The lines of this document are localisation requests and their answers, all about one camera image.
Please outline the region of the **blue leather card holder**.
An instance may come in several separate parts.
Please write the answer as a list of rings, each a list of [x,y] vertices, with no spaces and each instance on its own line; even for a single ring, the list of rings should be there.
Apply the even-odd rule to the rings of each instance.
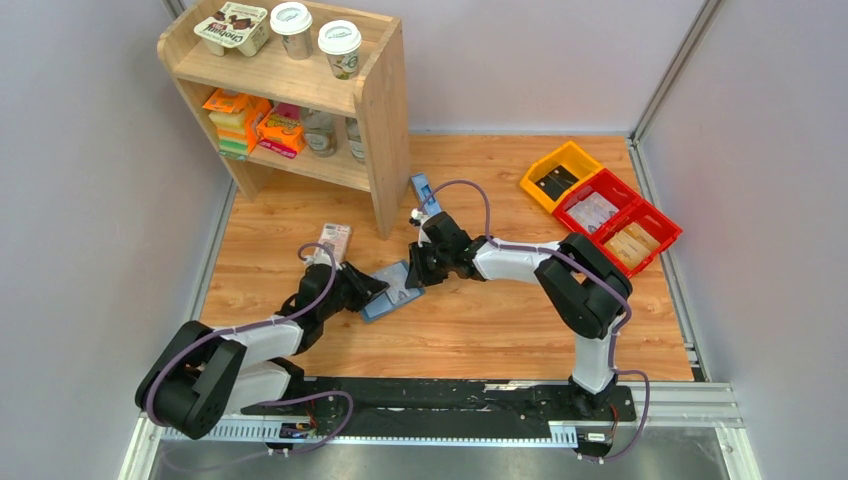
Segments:
[[[372,274],[372,277],[386,282],[389,288],[367,304],[361,312],[362,319],[366,324],[373,323],[403,308],[425,293],[423,288],[407,289],[405,287],[408,274],[409,265],[406,260],[395,262]]]

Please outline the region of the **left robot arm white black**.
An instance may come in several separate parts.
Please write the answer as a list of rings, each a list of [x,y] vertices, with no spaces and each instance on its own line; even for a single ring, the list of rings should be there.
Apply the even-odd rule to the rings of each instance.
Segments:
[[[139,384],[135,403],[191,439],[207,435],[223,416],[264,402],[296,413],[306,389],[290,357],[311,348],[333,315],[359,312],[389,287],[349,262],[310,265],[267,320],[218,329],[184,323]]]

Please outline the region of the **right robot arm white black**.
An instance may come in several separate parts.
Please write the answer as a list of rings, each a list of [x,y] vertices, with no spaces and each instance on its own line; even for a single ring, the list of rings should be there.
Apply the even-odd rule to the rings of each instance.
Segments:
[[[471,238],[446,212],[419,210],[409,245],[408,289],[442,283],[451,274],[485,282],[514,280],[540,286],[576,336],[577,360],[570,380],[573,410],[592,419],[611,402],[617,375],[611,364],[612,335],[625,319],[633,292],[629,278],[585,235],[571,233],[560,242],[507,242],[484,235]]]

